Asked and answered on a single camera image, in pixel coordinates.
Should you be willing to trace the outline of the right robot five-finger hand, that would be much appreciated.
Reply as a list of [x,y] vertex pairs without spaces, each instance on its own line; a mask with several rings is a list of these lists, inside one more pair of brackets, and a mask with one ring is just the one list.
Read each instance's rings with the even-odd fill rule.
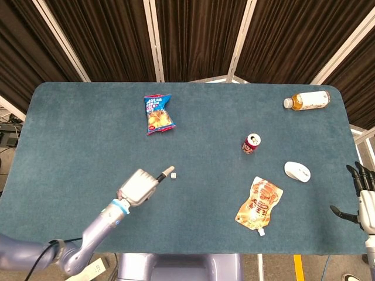
[[368,235],[374,235],[374,171],[367,169],[359,162],[356,167],[347,165],[346,168],[353,178],[353,185],[358,199],[357,214],[344,213],[331,205],[332,212],[343,220],[359,224]]

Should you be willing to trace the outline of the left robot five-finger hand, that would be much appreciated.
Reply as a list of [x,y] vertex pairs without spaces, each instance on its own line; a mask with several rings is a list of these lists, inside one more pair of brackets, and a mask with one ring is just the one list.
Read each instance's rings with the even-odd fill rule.
[[117,191],[117,198],[127,201],[131,207],[141,205],[153,195],[157,185],[174,169],[174,166],[168,167],[157,178],[142,169],[138,169]]

